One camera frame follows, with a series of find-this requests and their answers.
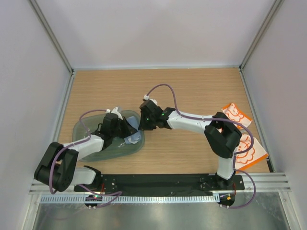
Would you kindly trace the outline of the translucent blue plastic bin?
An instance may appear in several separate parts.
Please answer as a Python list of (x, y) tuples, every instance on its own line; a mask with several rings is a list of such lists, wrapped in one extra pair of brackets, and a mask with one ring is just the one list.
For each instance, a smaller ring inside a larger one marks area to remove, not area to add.
[[(140, 116), (132, 110), (123, 110), (121, 113), (129, 122), (132, 127), (138, 129), (140, 124)], [(91, 132), (94, 132), (98, 128), (98, 124), (103, 121), (103, 118), (106, 114), (93, 115), (83, 118), (83, 123), (86, 127), (90, 129)], [(80, 139), (86, 138), (87, 133), (84, 126), (78, 121), (72, 130), (72, 142), (78, 141)], [(144, 145), (145, 137), (144, 132), (138, 130), (136, 134), (122, 139), (114, 138), (112, 144), (106, 148), (106, 150), (92, 153), (86, 157), (80, 158), (81, 162), (94, 162), (108, 160), (118, 157), (123, 157), (127, 155), (134, 154), (140, 151)]]

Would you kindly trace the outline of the orange and white towel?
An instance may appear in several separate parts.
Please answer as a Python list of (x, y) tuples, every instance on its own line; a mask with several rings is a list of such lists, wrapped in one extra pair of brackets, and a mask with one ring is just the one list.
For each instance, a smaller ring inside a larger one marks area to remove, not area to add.
[[(239, 110), (235, 103), (230, 103), (222, 108), (222, 112), (230, 119), (241, 123), (245, 127), (248, 127), (252, 123), (252, 118), (244, 114)], [(236, 127), (242, 132), (242, 137), (240, 139), (237, 151), (244, 151), (251, 145), (251, 137), (245, 129), (236, 125)], [(268, 157), (268, 153), (263, 148), (263, 146), (254, 138), (254, 145), (251, 150), (238, 154), (236, 156), (236, 169), (245, 170)]]

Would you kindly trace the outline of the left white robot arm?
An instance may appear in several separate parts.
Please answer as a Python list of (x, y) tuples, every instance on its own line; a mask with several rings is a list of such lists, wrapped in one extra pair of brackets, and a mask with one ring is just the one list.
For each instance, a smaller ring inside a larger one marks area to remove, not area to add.
[(90, 166), (77, 167), (77, 162), (107, 149), (114, 138), (130, 138), (137, 132), (125, 117), (108, 113), (87, 137), (67, 144), (52, 142), (35, 170), (34, 179), (49, 186), (51, 194), (63, 192), (71, 185), (98, 191), (102, 185), (101, 172)]

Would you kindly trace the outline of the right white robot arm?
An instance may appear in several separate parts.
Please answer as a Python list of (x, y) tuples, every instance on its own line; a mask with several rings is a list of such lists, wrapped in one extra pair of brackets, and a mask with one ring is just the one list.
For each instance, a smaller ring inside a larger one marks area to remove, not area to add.
[(162, 110), (159, 106), (140, 107), (141, 121), (139, 130), (154, 130), (158, 128), (182, 129), (203, 134), (213, 151), (218, 156), (218, 168), (215, 174), (216, 184), (220, 189), (232, 188), (235, 170), (233, 161), (235, 151), (242, 137), (240, 131), (221, 112), (213, 116), (179, 115), (174, 108)]

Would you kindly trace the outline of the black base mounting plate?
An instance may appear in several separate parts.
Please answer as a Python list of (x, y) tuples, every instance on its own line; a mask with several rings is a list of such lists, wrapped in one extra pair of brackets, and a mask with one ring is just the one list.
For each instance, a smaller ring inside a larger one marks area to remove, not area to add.
[(234, 176), (233, 185), (221, 185), (215, 174), (105, 174), (89, 189), (106, 194), (121, 191), (123, 196), (209, 196), (212, 191), (242, 191), (241, 175)]

